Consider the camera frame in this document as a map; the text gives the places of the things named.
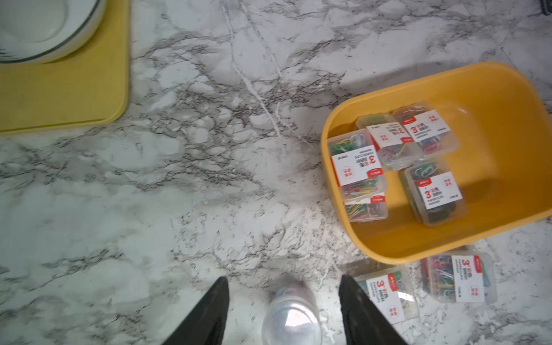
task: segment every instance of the red logo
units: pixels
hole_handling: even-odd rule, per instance
[[[474,266],[477,273],[483,272],[481,268],[481,258],[479,257],[479,255],[474,255]]]
[[[368,172],[368,178],[373,178],[373,177],[380,176],[380,175],[383,175],[383,169],[382,168],[372,169]]]
[[[399,312],[397,311],[396,306],[389,307],[389,316],[391,316],[392,318],[396,318],[398,315],[399,315]]]
[[[385,197],[383,195],[376,195],[375,197],[370,198],[370,202],[372,204],[384,203],[385,202]]]
[[[431,184],[431,178],[426,178],[418,181],[418,187],[425,187]]]
[[[402,121],[403,125],[411,124],[412,122],[416,122],[416,118],[408,118],[406,120]]]
[[[391,287],[392,291],[398,291],[397,288],[397,281],[395,280],[395,276],[392,273],[389,273],[387,275],[387,278],[389,279],[389,286]]]
[[[343,175],[345,175],[345,178],[349,179],[353,177],[353,170],[351,167],[345,167],[343,168]]]

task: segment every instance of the plastic box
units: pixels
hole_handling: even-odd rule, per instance
[[[331,156],[373,145],[367,129],[359,129],[328,139],[328,150]],[[342,185],[341,196],[345,203],[355,202],[387,190],[387,180],[383,174],[361,181]]]
[[[420,315],[418,304],[414,297],[414,289],[412,288],[410,276],[406,269],[391,267],[355,277],[354,280],[357,281],[358,285],[366,292],[370,300],[372,300],[390,323],[399,323]],[[399,301],[398,304],[400,305],[393,303],[393,299]],[[401,315],[400,311],[395,315],[396,311],[393,310],[393,307],[400,307],[403,315]]]
[[[420,191],[421,184],[436,176],[440,176],[443,173],[450,172],[450,167],[441,158],[434,158],[427,161],[419,162],[418,164],[407,168],[399,173],[402,186],[405,189],[408,201],[414,210],[414,214],[418,221],[424,223],[427,226],[438,226],[443,223],[452,221],[454,219],[464,216],[468,209],[466,203],[462,199],[457,199],[448,203],[435,206],[428,209],[424,203],[424,197]],[[437,189],[436,193],[440,193],[440,196],[448,197],[448,188],[441,187],[441,190]]]
[[[395,120],[391,114],[387,113],[366,115],[358,118],[357,127],[366,128],[367,126],[376,126],[396,122],[397,120]],[[401,133],[404,133],[407,137],[410,137],[400,123],[398,126]],[[372,135],[373,141],[376,143],[378,157],[380,158],[384,171],[398,171],[407,168],[422,157],[422,149],[415,142],[402,142],[400,144],[382,147],[381,145],[378,145],[378,140],[374,137],[375,132],[370,131],[370,134]]]
[[[397,109],[393,112],[393,117],[396,121],[403,124],[405,128],[410,128],[407,124],[408,120],[416,115],[434,110],[428,103],[421,102]],[[422,150],[421,160],[427,160],[432,157],[442,156],[456,150],[460,146],[458,137],[448,131],[442,134],[430,136],[417,143]]]
[[[425,292],[431,295],[433,298],[441,302],[468,302],[457,300],[457,281],[459,278],[455,277],[453,272],[455,262],[452,260],[453,256],[477,256],[480,258],[481,270],[482,270],[482,284],[483,284],[483,296],[481,301],[486,303],[493,303],[498,299],[496,293],[496,281],[495,273],[493,269],[493,262],[491,257],[487,253],[472,252],[472,251],[450,251],[439,255],[430,256],[422,259],[422,287]],[[459,260],[458,266],[462,267],[463,260]],[[469,267],[472,272],[476,271],[473,267]],[[470,299],[470,290],[467,291],[467,298]]]
[[[389,216],[389,209],[385,202],[385,195],[377,194],[361,200],[359,204],[348,204],[345,206],[349,221],[372,221],[386,219]]]
[[[438,227],[426,226],[414,216],[399,173],[390,171],[385,174],[389,217],[350,222],[328,138],[355,130],[359,116],[422,100],[439,111],[461,141],[444,158],[469,212]],[[328,116],[320,139],[336,214],[353,243],[379,262],[420,260],[552,216],[552,119],[531,82],[502,63],[476,63],[351,98]],[[520,169],[520,162],[529,168]]]

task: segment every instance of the white plate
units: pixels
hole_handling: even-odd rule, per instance
[[[36,5],[36,1],[51,3],[47,10],[44,10],[44,6],[30,7],[30,10],[26,7]],[[92,36],[105,11],[105,0],[62,0],[61,7],[59,3],[59,0],[0,2],[0,12],[3,13],[0,14],[0,63],[47,62],[59,59],[75,51]],[[11,8],[11,14],[22,18],[10,23],[9,18],[5,17],[7,11],[4,8],[9,6],[16,9]],[[36,8],[41,7],[42,13],[37,13]]]

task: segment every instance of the yellow tray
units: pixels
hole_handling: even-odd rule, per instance
[[[333,172],[327,139],[355,130],[361,115],[427,100],[460,138],[449,163],[468,214],[427,227],[412,213],[398,173],[385,176],[389,217],[351,223]],[[552,123],[533,85],[494,62],[476,63],[352,98],[322,132],[322,162],[337,215],[360,250],[389,264],[442,253],[552,215]]]
[[[128,89],[129,0],[108,0],[82,48],[42,65],[0,65],[0,134],[109,123]]]

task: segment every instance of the clear plastic box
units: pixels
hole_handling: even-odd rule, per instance
[[[434,183],[435,186],[439,186],[438,182],[440,179],[442,180],[442,178],[445,178],[446,180],[446,176],[452,176],[452,173],[446,175],[445,173],[450,173],[450,167],[441,158],[433,158],[431,160],[422,161],[399,172],[399,178],[405,189],[410,205],[414,210],[416,218],[419,222],[422,222],[427,226],[441,225],[460,218],[468,212],[466,202],[462,198],[460,190],[453,189],[453,186],[456,185],[455,181],[452,181],[452,187],[447,185],[437,187],[436,190],[431,191],[429,200],[432,200],[433,195],[440,193],[438,195],[438,197],[442,197],[442,201],[440,203],[437,203],[437,205],[431,205],[432,208],[428,208],[424,202],[424,198],[428,195],[426,194],[427,192],[422,195],[420,187],[426,187],[425,182],[428,182],[432,178],[432,183]],[[453,199],[452,201],[449,201],[450,195],[459,195],[461,199]]]
[[[389,209],[385,202],[385,195],[378,194],[361,200],[358,204],[346,204],[345,210],[349,221],[372,221],[387,219]]]
[[[366,115],[358,118],[357,127],[366,128],[367,126],[396,122],[397,120],[395,120],[391,114],[387,113]],[[394,128],[394,130],[400,130],[408,136],[408,133],[406,133],[400,123],[399,128]],[[371,131],[370,134],[372,138],[374,138],[375,132]],[[398,171],[407,168],[422,157],[422,149],[415,142],[402,142],[400,144],[385,147],[378,147],[378,145],[376,145],[376,149],[378,149],[378,157],[385,171]]]
[[[370,145],[373,145],[373,142],[370,137],[370,132],[368,132],[367,129],[359,129],[328,139],[328,149],[330,151],[330,155],[332,156],[332,161],[335,155],[356,150],[361,147],[368,147]],[[343,201],[345,203],[350,203],[362,200],[374,194],[385,192],[388,188],[387,179],[383,175],[383,170],[381,173],[381,175],[375,177],[368,177],[367,175],[366,179],[342,185],[339,189],[341,191]]]
[[[475,264],[476,257],[479,257],[481,262],[481,276],[482,276],[482,286],[483,286],[483,296],[479,297],[477,300],[458,300],[457,299],[457,288],[461,284],[461,279],[458,275],[455,276],[455,266],[464,267],[463,262],[468,260],[458,259],[453,260],[453,256],[470,256],[474,258],[473,263]],[[433,298],[441,302],[486,302],[493,303],[498,299],[496,293],[496,280],[495,273],[493,270],[493,262],[491,256],[487,253],[482,252],[472,252],[472,251],[450,251],[442,253],[439,255],[430,256],[428,258],[421,260],[422,264],[422,287],[425,292],[431,295]],[[475,278],[477,275],[478,269],[474,269],[471,266],[469,267]],[[480,282],[471,283],[468,286],[468,295],[464,296],[464,299],[477,299]]]
[[[410,276],[405,268],[391,267],[355,277],[354,280],[390,323],[403,322],[420,315]]]
[[[421,102],[395,110],[393,112],[393,117],[396,121],[400,122],[405,129],[410,129],[411,127],[409,127],[408,124],[405,124],[405,120],[408,121],[408,119],[413,118],[416,115],[426,113],[430,110],[434,109],[428,103]],[[447,131],[442,134],[425,138],[417,144],[422,150],[422,157],[420,160],[427,160],[432,157],[442,156],[460,147],[460,141],[452,131]]]

